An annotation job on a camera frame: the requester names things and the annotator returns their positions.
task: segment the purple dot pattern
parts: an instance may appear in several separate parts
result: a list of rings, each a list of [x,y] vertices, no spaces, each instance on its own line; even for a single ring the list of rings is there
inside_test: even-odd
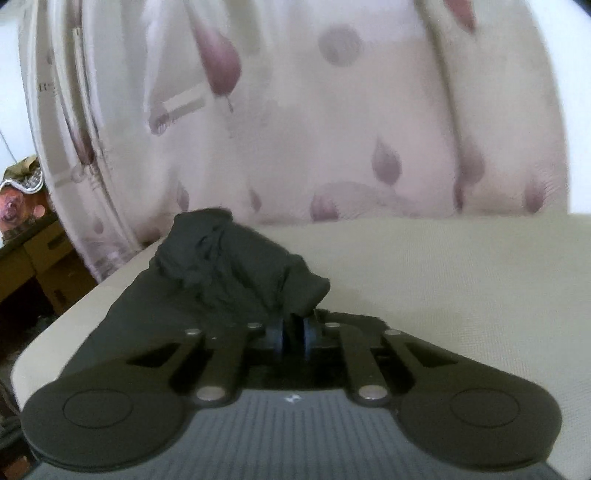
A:
[[[74,147],[76,148],[78,159],[83,165],[92,165],[95,162],[95,149],[92,147],[88,130],[80,129],[76,132]]]
[[[95,221],[92,224],[92,229],[97,235],[102,235],[105,231],[105,226],[100,218],[95,218]]]
[[[320,54],[331,65],[350,67],[361,55],[363,41],[353,27],[335,25],[320,36],[318,48]]]
[[[310,205],[310,216],[315,222],[331,222],[339,219],[339,211],[330,198],[317,194]]]
[[[248,193],[251,198],[252,209],[255,212],[260,212],[262,207],[261,197],[259,197],[259,194],[252,189]]]
[[[162,232],[160,232],[160,230],[153,226],[151,228],[149,228],[144,234],[143,234],[143,241],[148,243],[148,244],[153,244],[154,242],[158,241],[160,238],[162,238]]]

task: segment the curtain fold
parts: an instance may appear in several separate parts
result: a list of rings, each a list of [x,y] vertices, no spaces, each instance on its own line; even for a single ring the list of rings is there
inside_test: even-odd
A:
[[[35,147],[53,206],[92,275],[102,281],[142,247],[118,214],[92,145],[76,66],[77,16],[62,0],[30,5],[26,84]]]

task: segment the gray grooved panel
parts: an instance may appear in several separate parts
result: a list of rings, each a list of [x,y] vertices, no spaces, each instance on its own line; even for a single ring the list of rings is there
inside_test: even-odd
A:
[[[389,412],[349,401],[342,390],[244,391],[202,410],[185,434],[148,462],[111,473],[41,464],[28,480],[562,480],[548,465],[464,471],[410,443]]]

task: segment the metal rivet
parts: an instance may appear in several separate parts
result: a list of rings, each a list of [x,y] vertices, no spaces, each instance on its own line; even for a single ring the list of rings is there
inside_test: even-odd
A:
[[[197,390],[197,398],[203,401],[217,401],[226,396],[222,387],[201,387]]]
[[[359,396],[364,400],[381,400],[388,396],[388,390],[381,385],[365,385],[359,389]]]

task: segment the purple leaf pattern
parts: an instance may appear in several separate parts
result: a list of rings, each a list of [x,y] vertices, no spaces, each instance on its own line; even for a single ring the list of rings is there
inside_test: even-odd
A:
[[[261,197],[259,196],[259,194],[257,192],[255,192],[254,190],[249,190],[248,192],[250,198],[251,198],[251,206],[252,209],[255,212],[260,212],[261,211],[261,207],[262,207],[262,202],[261,202]]]
[[[218,30],[204,25],[193,7],[185,2],[191,23],[193,38],[205,69],[209,86],[216,96],[232,93],[240,75],[242,65],[238,51]]]
[[[375,177],[390,186],[396,183],[402,173],[397,153],[381,138],[378,138],[375,144],[372,167]]]
[[[456,20],[469,32],[476,30],[476,18],[472,0],[444,0],[446,7]]]
[[[453,200],[458,212],[464,209],[464,190],[461,181],[457,181],[453,186]]]
[[[105,226],[100,218],[95,217],[95,221],[92,223],[92,229],[97,235],[102,235],[105,231]]]
[[[74,131],[72,140],[80,162],[83,165],[92,165],[96,156],[88,131],[82,128]]]
[[[546,189],[537,179],[533,178],[524,191],[524,207],[528,213],[538,213],[544,206]]]
[[[310,205],[310,216],[315,222],[330,222],[339,219],[339,211],[329,197],[317,194]]]
[[[179,206],[182,212],[188,212],[189,203],[189,194],[187,193],[187,190],[185,189],[183,184],[179,182],[177,186],[177,205]]]
[[[158,229],[158,227],[150,226],[145,232],[143,232],[140,238],[143,243],[151,245],[162,238],[162,232]]]
[[[459,177],[463,185],[475,185],[482,180],[485,162],[482,153],[472,144],[468,144],[460,156]]]

